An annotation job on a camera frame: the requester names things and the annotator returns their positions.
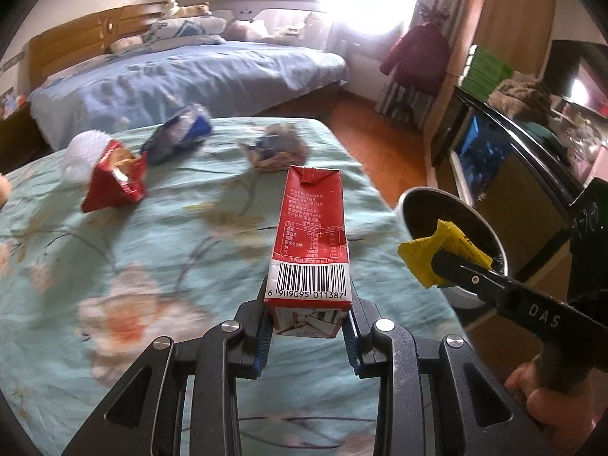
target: white plush toy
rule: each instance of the white plush toy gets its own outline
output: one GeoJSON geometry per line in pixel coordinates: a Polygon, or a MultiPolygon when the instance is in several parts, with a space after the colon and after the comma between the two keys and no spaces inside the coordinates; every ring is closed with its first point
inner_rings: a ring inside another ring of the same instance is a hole
{"type": "Polygon", "coordinates": [[[0,209],[2,209],[2,206],[8,201],[8,196],[10,196],[10,190],[10,182],[6,179],[6,177],[0,174],[0,209]]]}
{"type": "Polygon", "coordinates": [[[211,15],[209,11],[209,2],[202,5],[179,6],[175,0],[169,0],[160,15],[162,21],[168,19],[182,19],[184,17],[199,17],[202,15],[211,15]]]}
{"type": "Polygon", "coordinates": [[[175,19],[176,13],[179,10],[179,5],[175,0],[169,0],[166,2],[165,7],[162,9],[162,14],[160,14],[160,19],[162,21],[166,21],[166,19],[175,19]]]}

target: yellow package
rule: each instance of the yellow package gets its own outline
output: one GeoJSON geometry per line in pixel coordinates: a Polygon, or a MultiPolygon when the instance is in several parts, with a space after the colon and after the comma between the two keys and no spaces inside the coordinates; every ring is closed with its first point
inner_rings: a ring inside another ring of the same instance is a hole
{"type": "Polygon", "coordinates": [[[441,219],[437,220],[437,229],[432,236],[402,243],[397,254],[422,286],[430,288],[433,285],[450,285],[437,276],[431,267],[431,259],[441,248],[486,269],[492,265],[492,258],[473,245],[457,225],[441,219]]]}

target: red milk carton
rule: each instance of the red milk carton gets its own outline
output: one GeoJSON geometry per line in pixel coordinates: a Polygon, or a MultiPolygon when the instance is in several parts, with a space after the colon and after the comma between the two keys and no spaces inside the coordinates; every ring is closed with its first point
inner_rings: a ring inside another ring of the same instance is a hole
{"type": "Polygon", "coordinates": [[[339,170],[290,167],[264,302],[278,334],[340,330],[353,299],[339,170]]]}

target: blue bedsheet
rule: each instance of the blue bedsheet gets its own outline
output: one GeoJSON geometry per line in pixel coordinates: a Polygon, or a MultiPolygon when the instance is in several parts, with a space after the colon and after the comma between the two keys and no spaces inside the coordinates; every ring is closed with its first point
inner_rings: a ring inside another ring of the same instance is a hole
{"type": "Polygon", "coordinates": [[[39,87],[31,114],[50,146],[80,132],[107,133],[164,123],[197,102],[214,117],[248,117],[335,81],[336,54],[309,48],[228,42],[158,53],[127,53],[95,70],[39,87]]]}
{"type": "MultiPolygon", "coordinates": [[[[0,388],[45,456],[57,456],[157,336],[202,335],[253,299],[268,271],[285,172],[250,169],[237,140],[270,118],[214,120],[196,153],[151,168],[139,205],[82,214],[55,153],[9,175],[0,211],[0,388]]],[[[396,217],[357,161],[314,120],[295,120],[308,164],[339,169],[351,275],[359,295],[414,334],[461,328],[396,249],[396,217]]],[[[153,128],[119,136],[138,149],[153,128]]],[[[238,382],[244,456],[371,454],[378,382],[353,375],[333,340],[275,336],[260,379],[238,382]]],[[[188,436],[188,417],[184,419],[188,436]]]]}

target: human hand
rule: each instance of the human hand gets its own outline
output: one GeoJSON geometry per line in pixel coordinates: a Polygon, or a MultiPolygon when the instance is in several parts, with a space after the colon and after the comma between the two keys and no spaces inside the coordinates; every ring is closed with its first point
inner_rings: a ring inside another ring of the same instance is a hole
{"type": "Polygon", "coordinates": [[[568,394],[540,387],[536,362],[520,365],[505,382],[505,388],[537,421],[543,434],[560,456],[571,456],[593,430],[593,390],[589,378],[568,394]]]}

